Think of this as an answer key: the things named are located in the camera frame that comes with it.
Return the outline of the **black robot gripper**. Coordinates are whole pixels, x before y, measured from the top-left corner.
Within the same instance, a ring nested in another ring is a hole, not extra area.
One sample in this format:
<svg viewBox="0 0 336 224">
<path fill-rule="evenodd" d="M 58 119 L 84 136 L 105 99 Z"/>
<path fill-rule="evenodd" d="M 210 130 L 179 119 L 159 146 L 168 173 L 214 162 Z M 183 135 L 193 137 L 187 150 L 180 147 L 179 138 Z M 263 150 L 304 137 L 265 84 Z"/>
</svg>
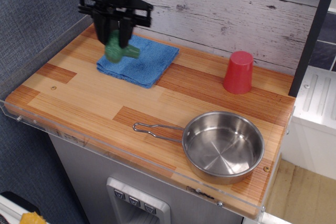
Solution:
<svg viewBox="0 0 336 224">
<path fill-rule="evenodd" d="M 133 27 L 151 26 L 153 5 L 143 0 L 101 0 L 102 10 L 94 11 L 95 0 L 79 0 L 78 9 L 93 19 L 99 41 L 105 45 L 111 32 L 118 30 L 119 46 L 125 48 L 133 33 Z"/>
</svg>

